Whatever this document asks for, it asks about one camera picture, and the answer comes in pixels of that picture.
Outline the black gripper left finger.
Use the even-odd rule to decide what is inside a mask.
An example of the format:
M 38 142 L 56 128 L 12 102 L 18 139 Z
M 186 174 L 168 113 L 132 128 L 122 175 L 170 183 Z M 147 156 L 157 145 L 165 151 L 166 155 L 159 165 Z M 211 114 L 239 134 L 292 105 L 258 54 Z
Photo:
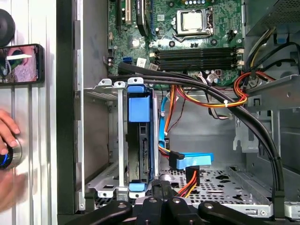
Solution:
M 162 193 L 160 180 L 151 184 L 152 196 L 138 198 L 132 205 L 114 201 L 69 222 L 70 225 L 159 225 L 161 224 Z

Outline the person's hand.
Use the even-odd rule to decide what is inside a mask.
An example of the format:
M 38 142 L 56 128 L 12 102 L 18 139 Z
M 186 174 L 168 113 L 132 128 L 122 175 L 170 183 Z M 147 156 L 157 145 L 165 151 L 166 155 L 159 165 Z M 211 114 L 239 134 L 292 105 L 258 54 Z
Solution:
M 0 154 L 8 153 L 8 146 L 16 147 L 14 135 L 20 133 L 19 127 L 5 110 L 0 111 Z M 21 173 L 15 175 L 12 170 L 0 172 L 0 211 L 4 212 L 19 202 L 25 192 L 28 175 Z

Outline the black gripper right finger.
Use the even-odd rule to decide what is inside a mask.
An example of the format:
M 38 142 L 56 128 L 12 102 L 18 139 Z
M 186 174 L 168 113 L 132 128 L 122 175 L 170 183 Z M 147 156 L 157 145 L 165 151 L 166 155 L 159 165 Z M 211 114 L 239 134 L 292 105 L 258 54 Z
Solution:
M 204 201 L 196 209 L 186 202 L 191 191 L 196 187 L 192 181 L 180 191 L 175 192 L 170 182 L 162 182 L 162 196 L 164 200 L 167 225 L 266 225 L 261 219 L 241 213 L 218 202 Z

